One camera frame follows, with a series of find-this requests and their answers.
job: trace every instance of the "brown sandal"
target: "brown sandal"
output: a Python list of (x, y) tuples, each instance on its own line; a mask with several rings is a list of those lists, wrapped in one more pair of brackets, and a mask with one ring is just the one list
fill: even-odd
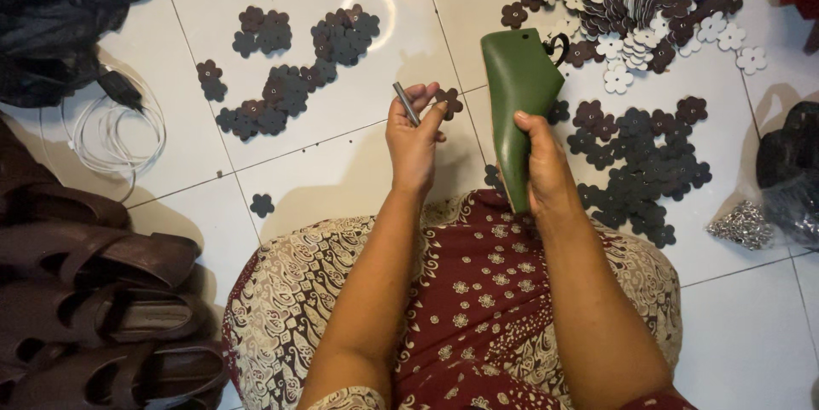
[(0, 119), (0, 224), (33, 220), (122, 228), (128, 211), (117, 201), (60, 185)]
[(167, 408), (227, 381), (219, 344), (140, 343), (90, 349), (29, 372), (9, 407), (20, 410)]
[[(24, 280), (0, 288), (0, 328), (45, 342), (98, 347), (181, 340), (209, 316), (210, 309), (194, 295), (126, 283), (75, 291), (55, 279)], [(34, 346), (29, 342), (29, 349)]]
[(189, 238), (40, 221), (0, 228), (0, 266), (28, 279), (58, 276), (67, 285), (115, 280), (175, 288), (193, 269), (199, 247)]

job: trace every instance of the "hand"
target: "hand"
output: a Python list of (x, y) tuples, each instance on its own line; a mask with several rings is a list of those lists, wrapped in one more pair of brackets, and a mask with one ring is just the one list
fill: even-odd
[(578, 212), (585, 217), (566, 152), (552, 138), (546, 119), (516, 111), (514, 122), (531, 139), (528, 185), (531, 214), (538, 221), (562, 220)]
[[(432, 82), (406, 89), (416, 114), (424, 110), (440, 88), (437, 82)], [(435, 179), (435, 146), (446, 141), (445, 134), (438, 131), (445, 112), (446, 102), (440, 102), (429, 110), (421, 125), (415, 127), (407, 118), (401, 101), (397, 96), (394, 98), (386, 120), (393, 190), (419, 195), (422, 200), (427, 195)]]

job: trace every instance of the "floor tile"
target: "floor tile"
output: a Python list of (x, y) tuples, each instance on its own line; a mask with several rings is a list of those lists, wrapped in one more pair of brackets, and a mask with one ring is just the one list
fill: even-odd
[[(385, 128), (380, 122), (237, 172), (248, 206), (255, 194), (271, 195), (276, 206), (264, 219), (253, 215), (261, 241), (328, 218), (378, 213), (392, 182)], [(436, 153), (436, 182), (427, 200), (486, 187), (467, 112), (444, 122), (441, 130), (447, 141)]]
[[(500, 9), (519, 0), (435, 0), (444, 26), (446, 41), (456, 64), (464, 91), (486, 85), (486, 71), (481, 55), (481, 38), (490, 32), (506, 29), (500, 24)], [(541, 39), (566, 12), (559, 3), (552, 11), (529, 12), (524, 28), (537, 27)]]
[(814, 347), (819, 344), (819, 253), (804, 254), (793, 258), (799, 287), (805, 302), (807, 321), (813, 334)]
[(236, 176), (180, 191), (130, 211), (134, 231), (196, 240), (202, 255), (190, 283), (221, 321), (224, 304), (245, 263), (259, 247)]
[[(272, 66), (311, 66), (314, 47), (311, 27), (327, 12), (360, 3), (366, 12), (381, 19), (381, 35), (368, 53), (352, 68), (340, 67), (335, 82), (310, 95), (309, 110), (288, 120), (277, 136), (257, 136), (242, 143), (232, 134), (224, 136), (233, 166), (245, 168), (304, 146), (327, 140), (384, 119), (392, 100), (392, 83), (404, 87), (434, 80), (449, 89), (458, 88), (433, 0), (174, 0), (179, 18), (197, 62), (212, 59), (224, 71), (229, 90), (225, 101), (213, 102), (215, 112), (235, 108), (244, 100), (260, 99)], [(275, 9), (290, 16), (292, 48), (265, 56), (253, 53), (242, 58), (232, 49), (233, 33), (239, 30), (238, 14), (248, 5)], [(188, 68), (196, 75), (193, 67)]]
[(808, 56), (803, 47), (813, 21), (805, 21), (793, 5), (779, 0), (744, 0), (737, 23), (747, 36), (744, 45), (765, 49), (767, 67), (745, 76), (748, 96), (761, 134), (781, 129), (800, 101), (819, 101), (819, 53)]
[(809, 410), (819, 374), (790, 259), (682, 289), (674, 384), (699, 408)]
[[(99, 42), (100, 60), (124, 68), (148, 85), (165, 114), (167, 144), (157, 162), (138, 175), (137, 187), (126, 205), (213, 179), (218, 171), (231, 172), (219, 129), (202, 97), (191, 55), (171, 0), (143, 0), (133, 5), (122, 30), (108, 32)], [(77, 91), (66, 99), (64, 108), (69, 130), (74, 130), (79, 113), (87, 104), (105, 93), (97, 84)], [(121, 199), (128, 191), (128, 180), (97, 174), (85, 168), (67, 145), (67, 134), (60, 121), (60, 109), (43, 111), (44, 143), (40, 141), (38, 112), (0, 104), (15, 122), (12, 129), (29, 147), (35, 158), (52, 168), (66, 186), (91, 190)], [(95, 117), (87, 124), (87, 146), (99, 154)], [(120, 126), (126, 146), (134, 154), (148, 154), (156, 145), (153, 132), (136, 118)], [(48, 158), (44, 153), (45, 146)]]
[[(701, 189), (692, 189), (679, 203), (670, 198), (659, 201), (668, 209), (666, 222), (675, 227), (677, 237), (677, 244), (667, 246), (663, 252), (674, 263), (684, 285), (790, 256), (787, 248), (747, 251), (716, 240), (703, 230), (712, 218), (732, 209), (741, 197), (758, 196), (754, 180), (758, 138), (741, 72), (734, 66), (734, 60), (733, 54), (722, 52), (715, 44), (705, 44), (700, 52), (691, 57), (675, 59), (669, 72), (660, 76), (652, 73), (647, 78), (638, 76), (623, 95), (605, 92), (602, 64), (587, 63), (579, 70), (561, 67), (566, 84), (558, 97), (569, 102), (572, 116), (580, 101), (593, 99), (599, 99), (603, 110), (615, 116), (620, 116), (632, 106), (649, 112), (660, 108), (674, 113), (677, 101), (691, 94), (708, 101), (709, 118), (694, 126), (689, 141), (697, 148), (697, 160), (711, 165), (713, 180)], [(467, 92), (465, 99), (475, 121), (486, 162), (494, 163), (489, 89), (484, 87)], [(566, 137), (575, 130), (571, 120), (554, 128), (567, 147)], [(585, 156), (568, 154), (568, 161), (577, 183), (601, 188), (608, 184), (608, 172), (598, 172), (586, 162)], [(621, 230), (628, 232), (630, 225), (621, 227)]]

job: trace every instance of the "paisley pattern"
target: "paisley pattern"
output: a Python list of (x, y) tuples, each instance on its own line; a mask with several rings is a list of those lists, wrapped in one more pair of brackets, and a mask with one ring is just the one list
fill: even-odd
[[(322, 221), (262, 245), (245, 266), (225, 310), (223, 341), (246, 408), (296, 407), (374, 221)], [(592, 222), (621, 287), (674, 367), (682, 338), (677, 273), (652, 245)], [(539, 239), (531, 217), (512, 215), (494, 191), (425, 206), (393, 376), (401, 408), (572, 408)]]

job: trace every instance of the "right hand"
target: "right hand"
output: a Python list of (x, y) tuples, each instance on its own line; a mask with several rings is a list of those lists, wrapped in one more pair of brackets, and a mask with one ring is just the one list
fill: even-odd
[(532, 216), (538, 221), (562, 220), (578, 212), (586, 216), (566, 152), (552, 137), (546, 119), (516, 111), (514, 122), (531, 140), (528, 189)]

